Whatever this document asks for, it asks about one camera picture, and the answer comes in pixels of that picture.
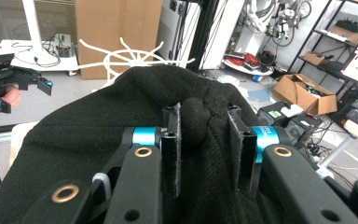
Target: black fabric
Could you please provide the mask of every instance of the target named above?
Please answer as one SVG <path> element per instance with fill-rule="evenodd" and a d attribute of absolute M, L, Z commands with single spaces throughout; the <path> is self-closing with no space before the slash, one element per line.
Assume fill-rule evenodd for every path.
<path fill-rule="evenodd" d="M 227 106 L 238 105 L 246 125 L 259 125 L 258 118 L 232 85 L 169 65 L 133 67 L 114 85 L 42 119 L 25 137 L 1 185 L 0 223 L 21 220 L 60 180 L 90 182 L 126 127 L 161 126 L 162 108 L 178 102 L 183 104 L 183 186 L 170 223 L 246 223 L 246 204 L 252 213 L 256 209 L 233 190 Z"/>

